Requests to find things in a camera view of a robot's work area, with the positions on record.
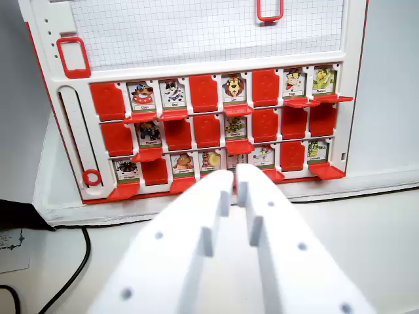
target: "cartoon dog card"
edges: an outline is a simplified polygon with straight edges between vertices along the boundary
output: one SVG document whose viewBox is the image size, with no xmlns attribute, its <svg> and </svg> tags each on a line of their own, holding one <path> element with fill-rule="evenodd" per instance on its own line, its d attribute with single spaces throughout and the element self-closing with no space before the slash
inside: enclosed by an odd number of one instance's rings
<svg viewBox="0 0 419 314">
<path fill-rule="evenodd" d="M 199 152 L 198 159 L 201 175 L 221 169 L 221 155 L 215 151 Z"/>
<path fill-rule="evenodd" d="M 162 140 L 160 138 L 159 122 L 147 121 L 135 124 L 138 144 L 140 148 L 160 147 Z"/>
<path fill-rule="evenodd" d="M 246 118 L 243 116 L 227 117 L 224 116 L 225 125 L 225 139 L 245 139 L 246 132 Z"/>
<path fill-rule="evenodd" d="M 327 162 L 329 144 L 326 141 L 314 140 L 308 142 L 307 164 Z"/>
<path fill-rule="evenodd" d="M 331 95 L 336 90 L 337 72 L 332 67 L 315 67 L 313 95 Z"/>
<path fill-rule="evenodd" d="M 283 70 L 283 77 L 283 98 L 304 97 L 306 91 L 306 74 L 302 73 L 301 69 Z"/>
<path fill-rule="evenodd" d="M 274 167 L 275 152 L 270 145 L 255 147 L 251 153 L 251 163 L 259 168 Z"/>
<path fill-rule="evenodd" d="M 131 108 L 133 112 L 156 111 L 153 87 L 146 82 L 128 84 Z"/>
<path fill-rule="evenodd" d="M 161 80 L 159 85 L 164 109 L 186 108 L 185 87 L 177 79 Z"/>
<path fill-rule="evenodd" d="M 247 154 L 227 156 L 227 169 L 228 170 L 236 171 L 236 166 L 238 164 L 246 164 L 246 163 L 247 163 Z"/>
<path fill-rule="evenodd" d="M 139 181 L 138 166 L 136 163 L 132 162 L 131 159 L 125 158 L 113 160 L 112 163 L 118 183 Z"/>
<path fill-rule="evenodd" d="M 246 102 L 246 81 L 240 74 L 223 75 L 223 103 Z"/>
<path fill-rule="evenodd" d="M 172 161 L 173 177 L 189 177 L 194 175 L 194 163 L 187 153 L 170 155 Z"/>
</svg>

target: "gray wall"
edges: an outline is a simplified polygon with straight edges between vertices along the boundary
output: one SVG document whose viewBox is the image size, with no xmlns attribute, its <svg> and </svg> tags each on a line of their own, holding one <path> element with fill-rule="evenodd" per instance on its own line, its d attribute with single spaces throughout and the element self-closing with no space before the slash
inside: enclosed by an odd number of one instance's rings
<svg viewBox="0 0 419 314">
<path fill-rule="evenodd" d="M 0 43 L 0 199 L 31 202 L 50 104 L 17 0 L 0 1 Z"/>
</svg>

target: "black cable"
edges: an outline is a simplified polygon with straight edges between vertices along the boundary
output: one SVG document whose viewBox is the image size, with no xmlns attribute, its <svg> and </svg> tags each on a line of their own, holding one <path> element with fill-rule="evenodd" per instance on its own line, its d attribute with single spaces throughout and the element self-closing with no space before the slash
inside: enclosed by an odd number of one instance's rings
<svg viewBox="0 0 419 314">
<path fill-rule="evenodd" d="M 10 294 L 13 297 L 13 301 L 14 301 L 14 312 L 16 314 L 20 314 L 20 300 L 19 300 L 19 295 L 16 292 L 16 290 L 14 290 L 12 287 L 6 286 L 6 285 L 0 285 L 0 289 L 5 289 L 5 290 L 10 292 Z"/>
<path fill-rule="evenodd" d="M 82 227 L 81 230 L 83 231 L 84 240 L 86 241 L 86 253 L 84 254 L 84 258 L 81 261 L 79 268 L 77 268 L 75 273 L 65 283 L 65 285 L 61 288 L 61 290 L 58 291 L 56 295 L 52 297 L 52 299 L 44 306 L 44 308 L 42 308 L 42 310 L 40 310 L 38 314 L 45 314 L 46 311 L 48 311 L 51 305 L 54 304 L 55 301 L 58 300 L 58 298 L 71 286 L 71 284 L 79 276 L 80 272 L 83 270 L 83 268 L 87 264 L 87 261 L 90 257 L 90 251 L 92 250 L 92 244 L 90 243 L 89 233 L 87 232 L 86 227 Z M 6 285 L 0 285 L 0 289 L 6 289 L 12 294 L 12 297 L 14 300 L 15 313 L 20 314 L 20 300 L 19 300 L 18 293 L 12 287 L 6 286 Z"/>
<path fill-rule="evenodd" d="M 52 299 L 44 306 L 44 308 L 42 308 L 42 310 L 40 310 L 38 314 L 44 314 L 46 313 L 46 311 L 48 311 L 51 305 L 54 304 L 55 301 L 58 300 L 58 298 L 71 286 L 71 284 L 74 282 L 77 276 L 79 276 L 80 272 L 87 264 L 87 261 L 90 257 L 90 251 L 92 250 L 92 245 L 90 243 L 89 233 L 87 232 L 86 227 L 82 227 L 81 230 L 83 231 L 84 240 L 86 241 L 86 254 L 84 254 L 84 258 L 81 261 L 79 268 L 77 268 L 77 270 L 68 280 L 68 282 L 61 288 L 60 291 L 57 292 L 55 296 L 52 297 Z"/>
</svg>

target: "grid paper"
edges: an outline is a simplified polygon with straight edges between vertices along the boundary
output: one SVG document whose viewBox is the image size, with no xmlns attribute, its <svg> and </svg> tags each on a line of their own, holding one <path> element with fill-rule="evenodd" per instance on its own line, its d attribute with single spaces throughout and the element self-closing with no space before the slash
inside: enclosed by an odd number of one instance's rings
<svg viewBox="0 0 419 314">
<path fill-rule="evenodd" d="M 262 15 L 280 0 L 261 0 Z M 273 24 L 256 0 L 72 0 L 92 70 L 330 52 L 340 48 L 343 0 L 285 0 Z"/>
</svg>

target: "red ring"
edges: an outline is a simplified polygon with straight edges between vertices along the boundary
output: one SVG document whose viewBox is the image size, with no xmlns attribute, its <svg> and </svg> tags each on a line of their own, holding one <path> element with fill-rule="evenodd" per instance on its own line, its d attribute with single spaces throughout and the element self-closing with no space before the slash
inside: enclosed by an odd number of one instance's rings
<svg viewBox="0 0 419 314">
<path fill-rule="evenodd" d="M 96 175 L 98 177 L 98 179 L 96 181 L 90 181 L 89 180 L 89 174 L 91 174 L 91 173 L 94 174 L 94 175 Z M 87 185 L 98 185 L 98 184 L 100 184 L 102 182 L 102 177 L 100 176 L 100 172 L 98 170 L 89 169 L 89 170 L 86 170 L 83 173 L 83 181 Z"/>
</svg>

